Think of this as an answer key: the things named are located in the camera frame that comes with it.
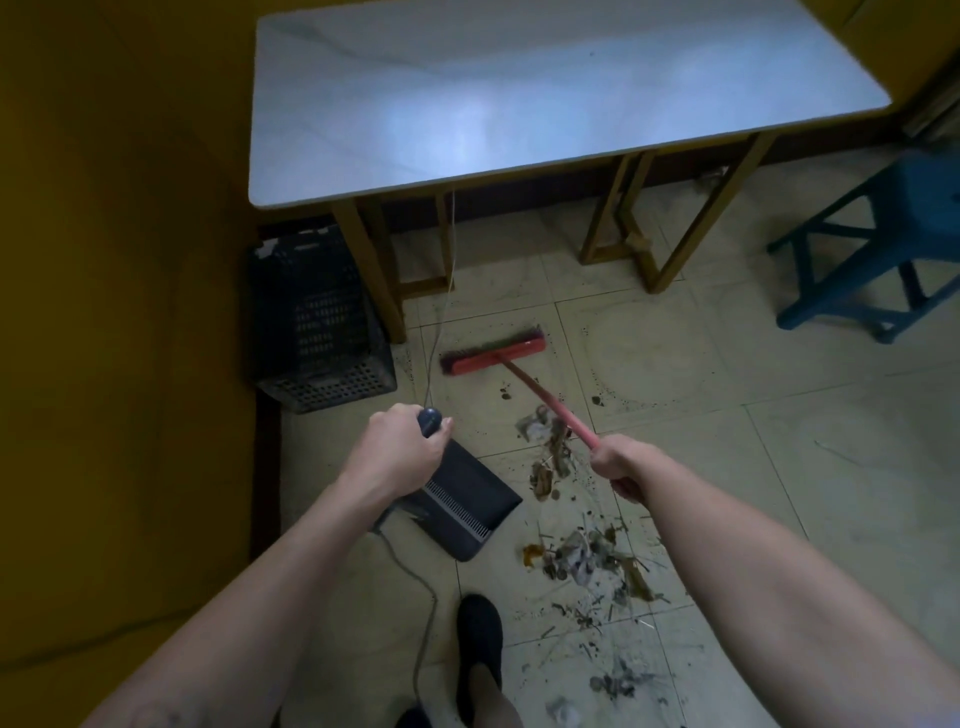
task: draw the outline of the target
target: yellow wall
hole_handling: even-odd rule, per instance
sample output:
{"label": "yellow wall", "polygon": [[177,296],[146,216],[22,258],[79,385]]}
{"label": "yellow wall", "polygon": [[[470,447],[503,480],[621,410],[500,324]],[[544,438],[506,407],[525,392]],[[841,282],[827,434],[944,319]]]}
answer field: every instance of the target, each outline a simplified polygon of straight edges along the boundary
{"label": "yellow wall", "polygon": [[251,213],[105,17],[57,5],[0,6],[2,725],[75,725],[177,621],[44,653],[199,605],[249,539]]}
{"label": "yellow wall", "polygon": [[956,0],[803,0],[902,107],[960,48]]}

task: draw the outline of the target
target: forearm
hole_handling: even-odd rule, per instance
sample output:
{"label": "forearm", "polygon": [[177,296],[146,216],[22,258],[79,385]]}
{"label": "forearm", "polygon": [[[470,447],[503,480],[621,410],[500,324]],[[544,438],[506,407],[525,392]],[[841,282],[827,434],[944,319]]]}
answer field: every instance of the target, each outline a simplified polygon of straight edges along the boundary
{"label": "forearm", "polygon": [[784,725],[917,725],[960,678],[808,542],[651,446],[631,458],[681,579]]}
{"label": "forearm", "polygon": [[84,726],[269,725],[337,564],[385,507],[349,485],[327,488]]}

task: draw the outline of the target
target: white tabletop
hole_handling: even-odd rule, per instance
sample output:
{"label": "white tabletop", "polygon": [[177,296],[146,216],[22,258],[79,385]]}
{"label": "white tabletop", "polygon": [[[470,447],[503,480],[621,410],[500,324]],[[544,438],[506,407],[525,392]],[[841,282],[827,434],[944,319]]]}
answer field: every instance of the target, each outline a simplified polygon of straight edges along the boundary
{"label": "white tabletop", "polygon": [[889,102],[797,0],[381,0],[268,15],[250,200],[292,206]]}

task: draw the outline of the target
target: broom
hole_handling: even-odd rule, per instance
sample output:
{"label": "broom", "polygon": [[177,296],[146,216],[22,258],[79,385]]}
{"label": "broom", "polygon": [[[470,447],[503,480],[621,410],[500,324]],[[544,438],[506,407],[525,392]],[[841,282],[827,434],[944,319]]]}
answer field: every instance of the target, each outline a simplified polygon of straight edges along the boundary
{"label": "broom", "polygon": [[[573,430],[591,450],[600,446],[600,438],[587,427],[567,406],[545,390],[540,383],[514,364],[514,359],[543,352],[546,350],[546,336],[540,327],[532,328],[512,336],[509,339],[492,342],[458,352],[448,352],[440,357],[441,371],[448,376],[458,376],[478,372],[497,364],[503,364],[516,377],[526,384],[563,422]],[[631,478],[612,480],[611,485],[621,496],[633,502],[642,502],[642,491]]]}

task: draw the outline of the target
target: pink broom handle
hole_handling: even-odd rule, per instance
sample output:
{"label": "pink broom handle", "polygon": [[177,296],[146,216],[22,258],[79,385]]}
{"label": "pink broom handle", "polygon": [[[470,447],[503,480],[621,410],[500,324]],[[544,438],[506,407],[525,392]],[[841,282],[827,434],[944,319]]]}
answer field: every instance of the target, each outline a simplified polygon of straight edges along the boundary
{"label": "pink broom handle", "polygon": [[543,389],[539,382],[520,369],[516,364],[514,364],[514,362],[501,359],[501,363],[503,366],[513,372],[524,384],[530,387],[530,389],[534,391],[534,394],[543,400],[544,404],[556,412],[557,417],[563,420],[566,423],[566,426],[573,430],[573,434],[587,443],[588,448],[597,449],[597,447],[600,445],[600,438],[596,436],[593,430],[584,425],[579,417],[567,409],[563,402]]}
{"label": "pink broom handle", "polygon": [[[596,436],[596,433],[584,425],[580,418],[567,409],[563,402],[543,389],[539,382],[520,369],[514,362],[501,358],[500,363],[513,372],[520,381],[530,387],[534,394],[543,400],[543,403],[552,409],[557,414],[557,417],[563,420],[566,426],[572,429],[573,433],[587,444],[588,448],[593,450],[600,447],[600,438]],[[624,498],[636,502],[643,502],[643,492],[631,478],[621,477],[612,480],[611,484],[613,485],[613,489]]]}

